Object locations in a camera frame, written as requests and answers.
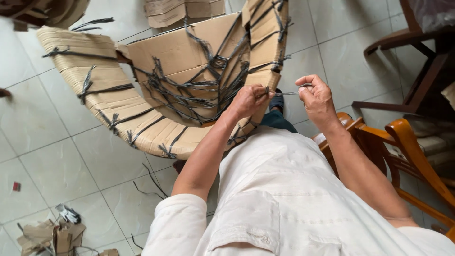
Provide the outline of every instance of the red object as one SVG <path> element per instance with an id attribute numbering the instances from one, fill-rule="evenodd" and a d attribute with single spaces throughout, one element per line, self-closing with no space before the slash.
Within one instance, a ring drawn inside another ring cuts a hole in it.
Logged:
<path id="1" fill-rule="evenodd" d="M 13 190 L 19 192 L 20 191 L 20 183 L 19 182 L 14 182 L 13 183 Z"/>

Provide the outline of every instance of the left hand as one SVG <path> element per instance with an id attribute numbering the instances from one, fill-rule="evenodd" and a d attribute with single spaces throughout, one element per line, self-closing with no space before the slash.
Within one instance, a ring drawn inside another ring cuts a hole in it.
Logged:
<path id="1" fill-rule="evenodd" d="M 242 87 L 227 108 L 237 120 L 252 116 L 259 106 L 271 99 L 275 93 L 269 92 L 261 84 L 252 84 Z"/>

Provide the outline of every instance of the man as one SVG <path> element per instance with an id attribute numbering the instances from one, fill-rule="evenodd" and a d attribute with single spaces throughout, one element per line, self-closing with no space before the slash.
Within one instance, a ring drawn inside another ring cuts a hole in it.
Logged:
<path id="1" fill-rule="evenodd" d="M 274 96 L 261 85 L 245 86 L 186 162 L 172 196 L 156 207 L 142 255 L 455 255 L 447 237 L 413 221 L 339 122 L 321 78 L 295 84 L 311 84 L 299 96 L 327 139 L 340 179 L 315 142 L 287 128 L 260 126 L 222 160 L 237 122 Z M 272 115 L 283 119 L 282 100 L 271 102 L 263 120 L 269 123 Z M 218 207 L 206 227 L 205 201 L 218 171 Z"/>

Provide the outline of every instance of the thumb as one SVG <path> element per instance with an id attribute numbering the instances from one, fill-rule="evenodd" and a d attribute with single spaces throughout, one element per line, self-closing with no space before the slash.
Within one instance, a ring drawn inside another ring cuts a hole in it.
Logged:
<path id="1" fill-rule="evenodd" d="M 310 102 L 313 100 L 314 96 L 311 93 L 311 91 L 306 88 L 306 87 L 300 87 L 298 89 L 298 97 L 300 98 L 301 101 L 305 102 Z"/>

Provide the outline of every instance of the right hand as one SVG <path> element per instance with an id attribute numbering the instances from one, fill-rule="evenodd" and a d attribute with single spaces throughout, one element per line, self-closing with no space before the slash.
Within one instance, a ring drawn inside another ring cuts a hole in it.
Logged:
<path id="1" fill-rule="evenodd" d="M 322 133 L 338 128 L 341 123 L 335 112 L 330 88 L 318 75 L 304 76 L 295 81 L 297 86 L 304 84 L 311 84 L 311 86 L 300 87 L 298 95 L 305 104 L 309 119 Z"/>

